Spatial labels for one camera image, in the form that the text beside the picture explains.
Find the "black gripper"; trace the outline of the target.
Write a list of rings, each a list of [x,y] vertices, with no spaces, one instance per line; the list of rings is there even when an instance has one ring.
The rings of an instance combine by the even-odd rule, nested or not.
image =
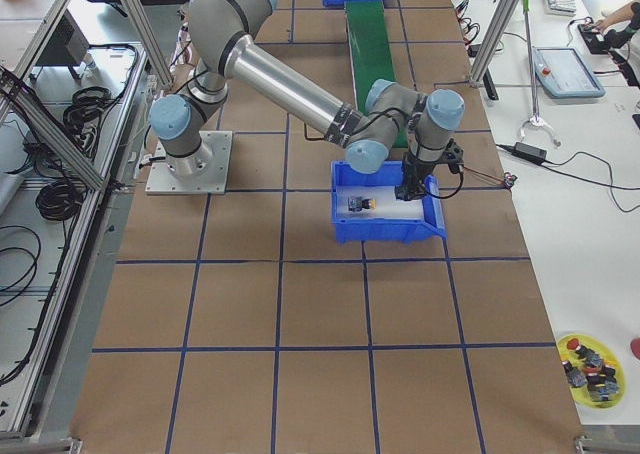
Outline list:
[[[447,165],[452,174],[459,175],[457,188],[448,195],[439,196],[433,194],[426,184],[426,179],[438,165]],[[432,161],[418,159],[413,153],[407,151],[402,160],[402,182],[394,188],[395,197],[402,201],[412,201],[433,197],[444,200],[454,197],[463,186],[463,149],[459,146],[446,147],[441,155]]]

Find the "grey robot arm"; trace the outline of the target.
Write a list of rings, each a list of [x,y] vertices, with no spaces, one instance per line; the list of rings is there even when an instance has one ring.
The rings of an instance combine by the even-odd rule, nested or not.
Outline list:
[[[164,194],[222,194],[226,189],[231,136],[206,133],[204,124],[222,106],[228,80],[236,78],[319,132],[320,140],[345,151],[355,171],[380,170],[400,133],[408,137],[397,199],[432,195],[427,178],[438,165],[462,175],[463,150],[452,134],[465,104],[455,91],[430,94],[378,79],[365,113],[327,92],[255,44],[277,0],[191,0],[188,32],[199,56],[188,81],[157,100],[149,123],[164,150],[150,180],[165,174]]]

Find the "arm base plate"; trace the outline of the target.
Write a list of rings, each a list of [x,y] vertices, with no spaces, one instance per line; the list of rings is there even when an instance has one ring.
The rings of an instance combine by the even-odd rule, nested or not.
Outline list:
[[[184,158],[166,154],[161,141],[155,156],[164,160],[150,167],[146,183],[149,195],[224,195],[227,188],[233,133],[231,131],[200,131],[199,150]]]

